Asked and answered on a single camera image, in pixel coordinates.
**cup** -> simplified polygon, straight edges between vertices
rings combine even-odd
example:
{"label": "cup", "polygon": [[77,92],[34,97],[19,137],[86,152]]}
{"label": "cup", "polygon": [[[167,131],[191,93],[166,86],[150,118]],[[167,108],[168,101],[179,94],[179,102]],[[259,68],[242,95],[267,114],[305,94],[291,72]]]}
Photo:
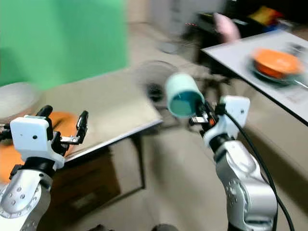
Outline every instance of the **cup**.
{"label": "cup", "polygon": [[168,110],[175,117],[189,118],[194,116],[198,104],[205,102],[194,79],[186,73],[171,75],[165,88]]}

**pink object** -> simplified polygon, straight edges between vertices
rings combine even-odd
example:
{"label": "pink object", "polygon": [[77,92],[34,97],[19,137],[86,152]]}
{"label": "pink object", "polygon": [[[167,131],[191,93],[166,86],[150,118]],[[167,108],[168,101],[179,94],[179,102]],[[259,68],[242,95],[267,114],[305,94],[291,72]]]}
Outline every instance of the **pink object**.
{"label": "pink object", "polygon": [[222,42],[234,42],[241,38],[239,29],[235,23],[228,17],[214,13],[216,30],[222,36]]}

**table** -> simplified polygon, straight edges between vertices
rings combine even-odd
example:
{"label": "table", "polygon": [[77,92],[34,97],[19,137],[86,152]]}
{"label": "table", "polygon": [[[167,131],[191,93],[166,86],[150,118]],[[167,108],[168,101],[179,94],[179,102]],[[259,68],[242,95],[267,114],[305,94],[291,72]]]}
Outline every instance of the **table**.
{"label": "table", "polygon": [[[256,78],[249,68],[252,54],[257,48],[263,47],[272,50],[286,51],[290,43],[308,48],[308,41],[279,30],[241,39],[235,43],[205,48],[202,49],[202,51],[206,53],[210,61],[220,65],[220,68],[227,69],[230,77],[235,76],[244,80],[308,126],[307,90],[301,86],[292,86],[286,89],[275,88],[271,84]],[[308,56],[301,57],[301,60],[304,63],[304,67],[306,67]],[[304,78],[307,78],[307,74],[307,68],[305,68]]]}
{"label": "table", "polygon": [[146,188],[141,136],[143,131],[160,124],[162,119],[133,83],[128,71],[88,78],[47,90],[38,108],[47,104],[53,106],[54,111],[75,115],[83,110],[89,112],[88,132],[84,142],[74,147],[73,153],[66,158],[66,165],[86,158],[95,150],[131,138],[138,153],[141,186],[116,199]]}

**orange plate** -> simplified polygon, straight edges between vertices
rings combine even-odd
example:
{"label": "orange plate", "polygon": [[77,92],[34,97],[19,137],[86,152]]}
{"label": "orange plate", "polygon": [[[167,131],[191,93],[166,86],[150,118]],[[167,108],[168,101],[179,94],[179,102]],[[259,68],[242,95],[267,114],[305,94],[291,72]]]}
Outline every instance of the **orange plate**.
{"label": "orange plate", "polygon": [[[52,121],[53,129],[61,132],[61,136],[70,136],[76,133],[77,117],[65,112],[52,112],[49,118]],[[71,145],[65,156],[73,149]],[[0,181],[9,182],[11,170],[15,165],[22,165],[24,162],[14,146],[0,144]]]}
{"label": "orange plate", "polygon": [[301,71],[301,63],[297,57],[280,51],[259,49],[254,60],[259,72],[273,78],[284,78]]}

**green backdrop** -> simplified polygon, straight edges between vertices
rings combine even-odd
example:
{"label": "green backdrop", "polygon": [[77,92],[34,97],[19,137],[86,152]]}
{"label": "green backdrop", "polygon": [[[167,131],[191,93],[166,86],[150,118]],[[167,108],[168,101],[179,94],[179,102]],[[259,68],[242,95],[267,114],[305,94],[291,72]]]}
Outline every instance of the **green backdrop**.
{"label": "green backdrop", "polygon": [[41,89],[127,64],[123,0],[0,0],[0,86]]}

